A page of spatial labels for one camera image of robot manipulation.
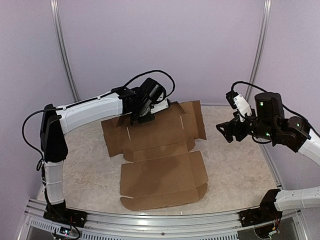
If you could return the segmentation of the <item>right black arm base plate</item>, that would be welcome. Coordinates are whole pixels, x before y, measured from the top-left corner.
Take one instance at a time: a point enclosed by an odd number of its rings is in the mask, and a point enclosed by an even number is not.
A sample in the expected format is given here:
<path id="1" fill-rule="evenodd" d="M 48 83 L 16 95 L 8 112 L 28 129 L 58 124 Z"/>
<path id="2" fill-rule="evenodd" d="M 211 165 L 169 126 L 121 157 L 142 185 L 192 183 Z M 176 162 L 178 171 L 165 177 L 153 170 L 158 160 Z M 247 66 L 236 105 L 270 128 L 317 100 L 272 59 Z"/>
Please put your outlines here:
<path id="1" fill-rule="evenodd" d="M 276 196 L 280 189 L 270 189 L 264 195 L 259 207 L 248 208 L 239 212 L 239 219 L 242 227 L 259 225 L 266 222 L 279 220 L 283 216 L 283 212 L 276 209 Z"/>

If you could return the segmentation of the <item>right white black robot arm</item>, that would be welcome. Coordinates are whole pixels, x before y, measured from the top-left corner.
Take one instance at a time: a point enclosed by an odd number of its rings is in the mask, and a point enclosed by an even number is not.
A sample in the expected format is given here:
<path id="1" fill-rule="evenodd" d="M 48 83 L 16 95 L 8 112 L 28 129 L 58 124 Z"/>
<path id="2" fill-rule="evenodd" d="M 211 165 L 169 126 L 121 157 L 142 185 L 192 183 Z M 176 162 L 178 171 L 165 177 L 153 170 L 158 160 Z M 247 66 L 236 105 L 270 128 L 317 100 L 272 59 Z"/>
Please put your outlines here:
<path id="1" fill-rule="evenodd" d="M 286 118 L 281 95 L 262 92 L 255 95 L 256 108 L 252 109 L 242 95 L 233 90 L 226 94 L 236 111 L 233 119 L 216 125 L 228 143 L 241 142 L 247 136 L 261 139 L 261 144 L 283 145 L 314 163 L 320 163 L 320 137 L 311 124 L 297 113 Z M 271 189 L 263 197 L 256 210 L 256 218 L 266 222 L 276 211 L 309 209 L 320 206 L 320 188 L 298 190 Z"/>

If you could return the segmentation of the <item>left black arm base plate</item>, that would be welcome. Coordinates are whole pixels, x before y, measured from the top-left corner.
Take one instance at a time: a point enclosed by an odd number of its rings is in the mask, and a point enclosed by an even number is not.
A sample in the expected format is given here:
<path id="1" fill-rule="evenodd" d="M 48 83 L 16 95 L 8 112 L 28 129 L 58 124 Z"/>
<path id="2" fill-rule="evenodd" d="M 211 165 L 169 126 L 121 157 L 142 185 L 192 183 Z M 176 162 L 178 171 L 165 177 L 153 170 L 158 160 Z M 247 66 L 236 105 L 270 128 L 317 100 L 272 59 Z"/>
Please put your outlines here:
<path id="1" fill-rule="evenodd" d="M 48 204 L 43 217 L 56 223 L 83 228 L 87 220 L 88 213 L 66 207 L 66 202 L 59 204 Z"/>

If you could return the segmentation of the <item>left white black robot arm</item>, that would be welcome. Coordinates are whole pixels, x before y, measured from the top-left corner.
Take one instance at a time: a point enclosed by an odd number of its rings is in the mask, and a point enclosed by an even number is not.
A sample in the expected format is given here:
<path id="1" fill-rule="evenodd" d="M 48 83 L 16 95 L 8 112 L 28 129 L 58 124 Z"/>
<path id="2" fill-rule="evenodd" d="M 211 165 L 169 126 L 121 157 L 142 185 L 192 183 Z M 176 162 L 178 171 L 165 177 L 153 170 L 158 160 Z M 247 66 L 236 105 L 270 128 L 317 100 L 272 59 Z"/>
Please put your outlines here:
<path id="1" fill-rule="evenodd" d="M 120 86 L 111 91 L 69 105 L 44 108 L 40 129 L 41 151 L 44 160 L 44 186 L 49 212 L 63 223 L 70 218 L 70 211 L 62 204 L 63 165 L 68 155 L 65 136 L 71 131 L 101 119 L 129 115 L 130 123 L 140 124 L 155 119 L 155 114 L 170 106 L 165 88 L 148 77 L 140 86 Z"/>

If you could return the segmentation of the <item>brown cardboard box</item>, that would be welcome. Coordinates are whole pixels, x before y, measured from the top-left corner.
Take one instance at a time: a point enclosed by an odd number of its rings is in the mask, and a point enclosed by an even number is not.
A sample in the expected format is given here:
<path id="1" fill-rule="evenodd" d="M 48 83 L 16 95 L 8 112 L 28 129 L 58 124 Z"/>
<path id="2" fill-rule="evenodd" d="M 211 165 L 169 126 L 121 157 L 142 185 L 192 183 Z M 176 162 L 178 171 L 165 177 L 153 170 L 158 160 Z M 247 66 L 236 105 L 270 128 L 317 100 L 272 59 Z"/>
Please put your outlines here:
<path id="1" fill-rule="evenodd" d="M 123 155 L 120 202 L 131 211 L 194 203 L 208 189 L 208 174 L 196 140 L 207 138 L 201 103 L 173 102 L 152 121 L 128 116 L 101 122 L 110 157 Z"/>

